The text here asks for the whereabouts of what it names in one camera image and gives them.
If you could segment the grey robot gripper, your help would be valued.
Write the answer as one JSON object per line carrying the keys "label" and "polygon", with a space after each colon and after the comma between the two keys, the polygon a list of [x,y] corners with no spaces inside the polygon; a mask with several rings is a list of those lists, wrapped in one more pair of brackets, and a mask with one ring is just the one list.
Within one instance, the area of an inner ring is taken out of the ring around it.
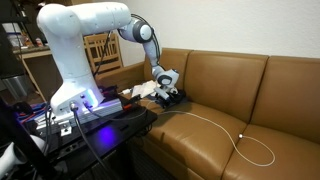
{"label": "grey robot gripper", "polygon": [[169,106],[175,103],[174,95],[178,94],[176,88],[156,87],[155,92],[162,98],[162,105]]}

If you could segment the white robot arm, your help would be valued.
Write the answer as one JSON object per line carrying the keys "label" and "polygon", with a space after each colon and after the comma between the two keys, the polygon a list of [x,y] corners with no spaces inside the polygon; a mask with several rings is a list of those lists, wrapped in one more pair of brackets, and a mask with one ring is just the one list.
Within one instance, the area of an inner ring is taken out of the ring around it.
{"label": "white robot arm", "polygon": [[45,35],[63,80],[51,99],[51,108],[57,116],[69,114],[71,102],[82,104],[88,101],[97,107],[103,101],[85,53],[85,35],[116,30],[123,39],[142,44],[151,73],[159,84],[155,92],[164,100],[178,92],[175,87],[178,72],[165,70],[159,64],[161,48],[154,29],[146,20],[132,14],[123,3],[72,6],[51,3],[41,8],[37,24]]}

